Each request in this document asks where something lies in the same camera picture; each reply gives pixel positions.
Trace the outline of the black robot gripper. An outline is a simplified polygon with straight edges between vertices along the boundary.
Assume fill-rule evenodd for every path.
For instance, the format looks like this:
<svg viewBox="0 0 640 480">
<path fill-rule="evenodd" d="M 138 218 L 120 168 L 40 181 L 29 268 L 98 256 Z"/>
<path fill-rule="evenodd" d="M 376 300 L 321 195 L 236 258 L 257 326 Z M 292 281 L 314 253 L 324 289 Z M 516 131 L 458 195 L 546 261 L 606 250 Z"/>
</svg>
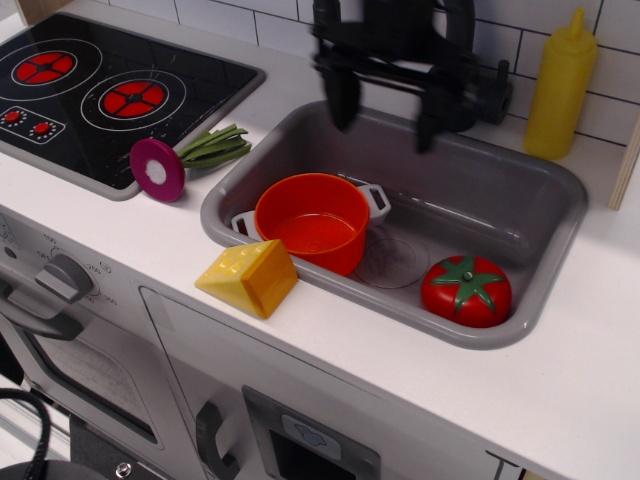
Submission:
<svg viewBox="0 0 640 480">
<path fill-rule="evenodd" d="M 360 111 L 362 80 L 421 93 L 416 150 L 427 152 L 457 115 L 456 97 L 478 82 L 472 1 L 364 1 L 346 21 L 339 1 L 314 1 L 312 33 L 334 126 L 347 131 Z"/>
</svg>

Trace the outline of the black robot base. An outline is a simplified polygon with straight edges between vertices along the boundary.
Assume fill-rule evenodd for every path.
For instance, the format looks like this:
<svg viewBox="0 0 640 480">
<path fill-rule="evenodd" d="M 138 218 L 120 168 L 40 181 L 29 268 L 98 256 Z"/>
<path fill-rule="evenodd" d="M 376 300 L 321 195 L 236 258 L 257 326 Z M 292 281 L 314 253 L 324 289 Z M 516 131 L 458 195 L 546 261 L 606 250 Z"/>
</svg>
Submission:
<svg viewBox="0 0 640 480">
<path fill-rule="evenodd" d="M 71 460 L 46 460 L 39 479 L 161 479 L 89 431 L 71 436 Z"/>
</svg>

